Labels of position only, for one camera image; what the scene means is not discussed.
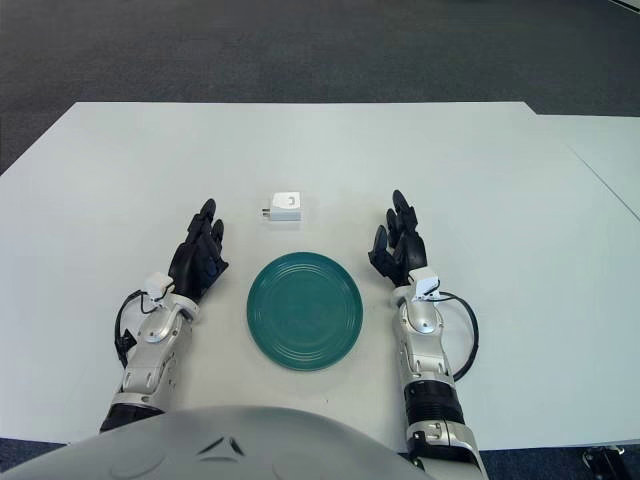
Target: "robotic arm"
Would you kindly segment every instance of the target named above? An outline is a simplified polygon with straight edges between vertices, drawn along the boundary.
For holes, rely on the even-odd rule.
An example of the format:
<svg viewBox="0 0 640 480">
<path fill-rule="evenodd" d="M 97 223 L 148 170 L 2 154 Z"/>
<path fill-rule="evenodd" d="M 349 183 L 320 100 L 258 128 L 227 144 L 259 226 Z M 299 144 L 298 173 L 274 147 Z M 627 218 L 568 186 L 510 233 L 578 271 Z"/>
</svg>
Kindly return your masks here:
<svg viewBox="0 0 640 480">
<path fill-rule="evenodd" d="M 418 221 L 402 193 L 393 192 L 394 210 L 387 211 L 387 230 L 376 232 L 371 264 L 397 287 L 391 303 L 397 309 L 393 331 L 398 345 L 398 371 L 405 399 L 409 459 L 425 468 L 441 461 L 472 465 L 475 476 L 487 478 L 473 432 L 465 425 L 455 380 L 469 370 L 478 349 L 478 326 L 471 307 L 460 297 L 440 292 L 438 275 L 427 266 Z M 387 242 L 394 248 L 387 251 Z M 458 300 L 474 327 L 474 347 L 464 367 L 452 372 L 442 348 L 444 322 L 440 301 Z"/>
<path fill-rule="evenodd" d="M 129 295 L 120 308 L 115 346 L 125 371 L 101 432 L 170 409 L 179 362 L 191 342 L 191 323 L 198 316 L 198 302 L 229 266 L 221 257 L 224 225 L 221 220 L 211 225 L 215 211 L 215 202 L 207 200 L 191 220 L 169 275 L 151 275 L 144 290 Z M 129 330 L 121 334 L 124 307 L 138 297 L 140 309 L 148 316 L 135 336 Z M 144 307 L 145 297 L 149 298 L 149 310 Z"/>
</svg>

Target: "gray carpet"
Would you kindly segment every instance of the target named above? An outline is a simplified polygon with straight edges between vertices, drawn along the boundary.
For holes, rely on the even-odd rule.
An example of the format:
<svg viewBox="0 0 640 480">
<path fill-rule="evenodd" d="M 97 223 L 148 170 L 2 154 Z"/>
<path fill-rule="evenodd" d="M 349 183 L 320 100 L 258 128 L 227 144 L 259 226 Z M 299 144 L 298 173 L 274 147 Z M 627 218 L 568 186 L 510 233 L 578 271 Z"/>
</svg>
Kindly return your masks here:
<svg viewBox="0 0 640 480">
<path fill-rule="evenodd" d="M 76 101 L 637 116 L 638 45 L 606 0 L 0 0 L 0 172 Z"/>
</svg>

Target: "teal ceramic plate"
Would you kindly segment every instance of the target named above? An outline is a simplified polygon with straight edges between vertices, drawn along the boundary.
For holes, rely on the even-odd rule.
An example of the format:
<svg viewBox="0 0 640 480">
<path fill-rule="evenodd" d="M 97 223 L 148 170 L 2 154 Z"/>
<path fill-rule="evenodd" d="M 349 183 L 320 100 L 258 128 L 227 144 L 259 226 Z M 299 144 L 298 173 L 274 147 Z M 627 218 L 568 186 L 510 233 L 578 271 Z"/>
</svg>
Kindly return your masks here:
<svg viewBox="0 0 640 480">
<path fill-rule="evenodd" d="M 330 258 L 291 253 L 258 274 L 247 319 L 253 339 L 271 360 L 294 370 L 318 370 L 353 347 L 362 326 L 362 300 L 347 271 Z"/>
</svg>

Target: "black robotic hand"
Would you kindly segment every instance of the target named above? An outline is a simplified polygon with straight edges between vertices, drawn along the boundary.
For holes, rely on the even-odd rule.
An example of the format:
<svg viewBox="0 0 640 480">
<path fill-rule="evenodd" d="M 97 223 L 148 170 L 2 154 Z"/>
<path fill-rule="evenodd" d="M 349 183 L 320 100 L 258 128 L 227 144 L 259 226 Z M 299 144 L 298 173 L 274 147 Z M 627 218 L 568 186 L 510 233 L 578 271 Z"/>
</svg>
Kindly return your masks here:
<svg viewBox="0 0 640 480">
<path fill-rule="evenodd" d="M 169 267 L 174 293 L 196 303 L 229 266 L 221 257 L 224 224 L 218 219 L 211 225 L 215 212 L 216 202 L 210 198 L 191 220 L 187 239 L 178 246 Z"/>
<path fill-rule="evenodd" d="M 427 254 L 424 242 L 416 232 L 418 220 L 413 207 L 410 207 L 399 190 L 393 192 L 392 209 L 387 210 L 387 226 L 380 225 L 369 252 L 369 261 L 383 277 L 389 277 L 396 287 L 409 285 L 409 272 L 427 266 Z M 395 249 L 393 254 L 387 251 Z"/>
</svg>

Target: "white tabletop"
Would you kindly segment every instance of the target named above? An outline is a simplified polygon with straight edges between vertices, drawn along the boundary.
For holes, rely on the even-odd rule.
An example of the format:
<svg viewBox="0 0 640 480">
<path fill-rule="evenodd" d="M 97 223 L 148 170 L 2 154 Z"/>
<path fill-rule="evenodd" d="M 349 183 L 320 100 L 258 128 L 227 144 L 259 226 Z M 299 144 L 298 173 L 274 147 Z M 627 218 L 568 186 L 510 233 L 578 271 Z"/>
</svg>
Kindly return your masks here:
<svg viewBox="0 0 640 480">
<path fill-rule="evenodd" d="M 290 406 L 403 450 L 392 285 L 367 259 L 394 188 L 443 289 L 478 315 L 458 394 L 481 449 L 638 438 L 640 223 L 521 103 L 76 104 L 0 177 L 0 436 L 97 431 L 121 375 L 115 313 L 213 197 L 231 267 L 179 407 Z M 262 220 L 280 190 L 303 192 L 301 224 Z M 301 250 L 343 265 L 364 305 L 353 350 L 314 373 L 271 363 L 245 319 L 260 269 Z M 443 313 L 460 364 L 465 319 Z"/>
<path fill-rule="evenodd" d="M 640 218 L 640 118 L 579 115 L 538 118 Z"/>
</svg>

